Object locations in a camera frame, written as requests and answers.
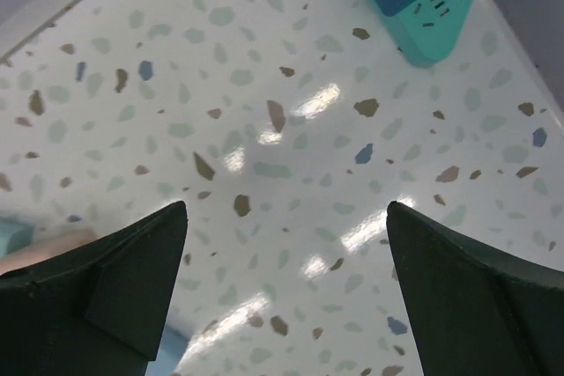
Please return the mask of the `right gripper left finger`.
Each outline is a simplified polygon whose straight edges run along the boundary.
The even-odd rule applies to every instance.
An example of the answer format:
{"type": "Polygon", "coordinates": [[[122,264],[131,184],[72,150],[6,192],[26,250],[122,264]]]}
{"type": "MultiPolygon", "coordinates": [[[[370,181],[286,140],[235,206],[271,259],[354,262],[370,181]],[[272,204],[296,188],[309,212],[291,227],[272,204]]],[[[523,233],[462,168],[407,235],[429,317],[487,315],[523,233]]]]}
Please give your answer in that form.
{"type": "Polygon", "coordinates": [[[3,375],[143,375],[156,359],[188,213],[170,203],[1,277],[3,375]]]}

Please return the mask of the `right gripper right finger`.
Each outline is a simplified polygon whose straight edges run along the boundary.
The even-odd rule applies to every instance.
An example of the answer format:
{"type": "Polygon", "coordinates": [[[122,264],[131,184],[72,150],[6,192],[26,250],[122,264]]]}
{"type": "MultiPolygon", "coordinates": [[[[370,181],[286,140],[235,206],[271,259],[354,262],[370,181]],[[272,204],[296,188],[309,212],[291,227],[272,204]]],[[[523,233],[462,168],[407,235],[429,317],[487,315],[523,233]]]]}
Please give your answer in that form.
{"type": "Polygon", "coordinates": [[[386,228],[426,375],[561,375],[563,274],[399,202],[386,228]]]}

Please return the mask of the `peach starfish cube adapter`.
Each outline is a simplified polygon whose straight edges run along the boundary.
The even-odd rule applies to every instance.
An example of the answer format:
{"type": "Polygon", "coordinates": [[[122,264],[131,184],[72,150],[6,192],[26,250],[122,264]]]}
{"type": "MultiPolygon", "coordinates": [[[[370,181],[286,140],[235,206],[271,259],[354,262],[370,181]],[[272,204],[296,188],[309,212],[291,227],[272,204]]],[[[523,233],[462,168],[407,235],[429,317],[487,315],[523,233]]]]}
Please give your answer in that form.
{"type": "Polygon", "coordinates": [[[67,232],[56,238],[33,243],[30,246],[23,247],[2,258],[1,275],[16,269],[34,265],[38,262],[44,262],[52,257],[89,244],[96,239],[97,236],[92,230],[79,230],[67,232]]]}

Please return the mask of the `light blue cube plug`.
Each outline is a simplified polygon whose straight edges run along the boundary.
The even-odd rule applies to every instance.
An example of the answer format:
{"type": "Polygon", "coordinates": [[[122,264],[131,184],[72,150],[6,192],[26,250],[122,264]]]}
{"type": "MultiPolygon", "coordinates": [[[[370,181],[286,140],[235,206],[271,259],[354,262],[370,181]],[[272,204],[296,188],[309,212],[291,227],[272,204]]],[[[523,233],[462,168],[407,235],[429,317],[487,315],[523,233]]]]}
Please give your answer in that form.
{"type": "Polygon", "coordinates": [[[147,366],[145,376],[168,376],[175,372],[187,349],[189,339],[180,332],[165,326],[158,355],[147,366]]]}

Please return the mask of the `teal cube plug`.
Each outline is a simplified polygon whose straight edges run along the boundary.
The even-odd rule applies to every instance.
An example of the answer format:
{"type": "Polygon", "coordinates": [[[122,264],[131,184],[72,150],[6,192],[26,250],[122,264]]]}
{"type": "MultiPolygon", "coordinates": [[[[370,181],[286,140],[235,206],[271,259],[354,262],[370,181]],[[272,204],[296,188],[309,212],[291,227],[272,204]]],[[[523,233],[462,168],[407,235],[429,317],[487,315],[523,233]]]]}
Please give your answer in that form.
{"type": "Polygon", "coordinates": [[[0,219],[0,257],[4,258],[33,241],[34,227],[27,223],[1,217],[0,219]]]}

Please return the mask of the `teal power strip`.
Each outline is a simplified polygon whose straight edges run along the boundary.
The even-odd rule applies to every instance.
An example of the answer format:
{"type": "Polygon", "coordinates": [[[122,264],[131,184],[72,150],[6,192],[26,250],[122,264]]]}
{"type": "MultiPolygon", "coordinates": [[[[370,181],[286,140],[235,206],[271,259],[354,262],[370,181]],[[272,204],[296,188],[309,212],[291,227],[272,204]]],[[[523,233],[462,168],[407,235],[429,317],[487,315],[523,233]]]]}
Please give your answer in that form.
{"type": "Polygon", "coordinates": [[[428,68],[453,51],[473,0],[415,0],[395,16],[383,15],[390,37],[413,66],[428,68]]]}

